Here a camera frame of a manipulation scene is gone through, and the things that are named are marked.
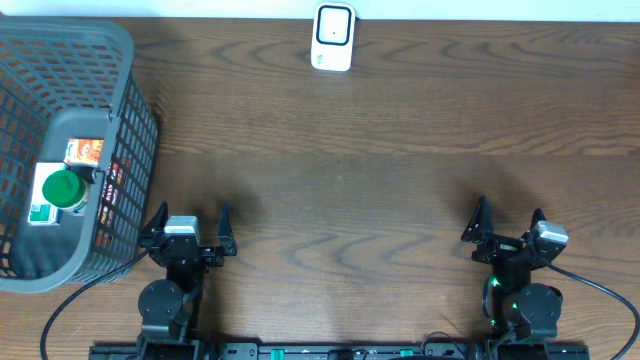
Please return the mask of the white green medicine box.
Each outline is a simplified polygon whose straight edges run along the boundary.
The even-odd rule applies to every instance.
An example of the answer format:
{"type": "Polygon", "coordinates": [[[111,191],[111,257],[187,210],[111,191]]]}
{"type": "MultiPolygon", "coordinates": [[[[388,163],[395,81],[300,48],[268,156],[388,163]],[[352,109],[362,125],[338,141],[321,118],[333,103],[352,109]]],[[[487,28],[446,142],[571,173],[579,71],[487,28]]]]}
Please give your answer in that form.
{"type": "Polygon", "coordinates": [[[60,224],[62,211],[45,199],[43,185],[50,175],[64,169],[64,163],[38,162],[36,164],[27,217],[27,222],[30,226],[55,226],[60,224]]]}

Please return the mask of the orange small carton box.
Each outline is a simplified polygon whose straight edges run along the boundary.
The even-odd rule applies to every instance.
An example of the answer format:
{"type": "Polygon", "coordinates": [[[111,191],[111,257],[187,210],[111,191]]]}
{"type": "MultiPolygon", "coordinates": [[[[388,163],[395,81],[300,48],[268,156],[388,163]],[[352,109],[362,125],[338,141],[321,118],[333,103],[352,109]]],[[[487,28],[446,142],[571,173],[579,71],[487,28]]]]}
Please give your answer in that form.
{"type": "Polygon", "coordinates": [[[69,166],[97,167],[103,145],[103,139],[71,138],[67,142],[63,162],[69,166]]]}

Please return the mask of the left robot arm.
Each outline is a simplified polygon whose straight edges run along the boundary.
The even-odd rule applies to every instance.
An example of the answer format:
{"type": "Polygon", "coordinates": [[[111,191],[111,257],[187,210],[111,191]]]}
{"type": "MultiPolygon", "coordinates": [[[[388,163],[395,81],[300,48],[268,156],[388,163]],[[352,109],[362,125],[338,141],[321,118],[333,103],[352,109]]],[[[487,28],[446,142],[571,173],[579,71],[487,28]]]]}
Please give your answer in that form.
{"type": "Polygon", "coordinates": [[[171,216],[163,203],[140,234],[139,245],[166,270],[138,299],[142,316],[138,359],[217,359],[216,345],[197,330],[204,276],[237,254],[228,206],[220,209],[216,246],[202,246],[198,218],[171,216]]]}

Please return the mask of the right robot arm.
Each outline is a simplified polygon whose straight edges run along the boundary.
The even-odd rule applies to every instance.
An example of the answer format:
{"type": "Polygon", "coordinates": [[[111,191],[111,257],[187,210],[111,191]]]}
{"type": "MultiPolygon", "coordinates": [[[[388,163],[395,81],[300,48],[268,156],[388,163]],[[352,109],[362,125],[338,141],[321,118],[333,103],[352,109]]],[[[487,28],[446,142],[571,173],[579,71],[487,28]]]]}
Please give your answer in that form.
{"type": "Polygon", "coordinates": [[[534,283],[531,273],[554,260],[567,246],[565,228],[533,212],[531,225],[518,238],[494,230],[487,198],[479,197],[461,235],[476,249],[471,259],[491,266],[485,281],[482,309],[491,320],[494,337],[484,342],[478,356],[484,359],[548,359],[546,343],[557,336],[562,293],[534,283]]]}

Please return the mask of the green lid jar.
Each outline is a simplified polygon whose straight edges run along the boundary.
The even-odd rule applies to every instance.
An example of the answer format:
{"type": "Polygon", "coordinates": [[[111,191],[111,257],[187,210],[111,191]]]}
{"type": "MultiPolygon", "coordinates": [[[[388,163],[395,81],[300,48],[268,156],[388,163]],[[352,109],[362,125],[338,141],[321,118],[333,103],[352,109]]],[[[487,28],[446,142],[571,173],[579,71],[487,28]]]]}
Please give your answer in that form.
{"type": "Polygon", "coordinates": [[[46,178],[42,194],[58,209],[81,216],[88,204],[89,189],[89,183],[73,171],[59,170],[46,178]]]}

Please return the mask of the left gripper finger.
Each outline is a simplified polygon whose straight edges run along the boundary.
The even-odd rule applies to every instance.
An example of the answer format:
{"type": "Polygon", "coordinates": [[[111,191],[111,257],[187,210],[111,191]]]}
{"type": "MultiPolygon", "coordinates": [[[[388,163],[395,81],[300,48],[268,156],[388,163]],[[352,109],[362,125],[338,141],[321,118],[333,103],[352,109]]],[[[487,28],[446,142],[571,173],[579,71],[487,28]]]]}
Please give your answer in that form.
{"type": "Polygon", "coordinates": [[[154,239],[158,233],[164,232],[164,227],[168,221],[168,204],[164,201],[156,213],[141,231],[142,239],[154,239]]]}
{"type": "Polygon", "coordinates": [[[225,256],[237,255],[237,243],[230,223],[229,207],[226,203],[222,204],[220,210],[217,238],[225,256]]]}

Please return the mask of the red orange snack bar wrapper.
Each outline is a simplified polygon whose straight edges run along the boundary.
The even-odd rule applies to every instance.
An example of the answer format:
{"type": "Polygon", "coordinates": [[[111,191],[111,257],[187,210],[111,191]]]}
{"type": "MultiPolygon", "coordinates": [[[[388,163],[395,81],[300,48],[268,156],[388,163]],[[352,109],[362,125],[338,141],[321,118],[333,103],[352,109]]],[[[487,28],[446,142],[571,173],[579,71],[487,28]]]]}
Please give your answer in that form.
{"type": "Polygon", "coordinates": [[[124,194],[127,181],[126,170],[131,160],[122,157],[110,164],[106,181],[102,188],[101,206],[98,215],[99,230],[96,244],[123,256],[126,235],[129,231],[128,217],[125,214],[128,200],[124,194]]]}

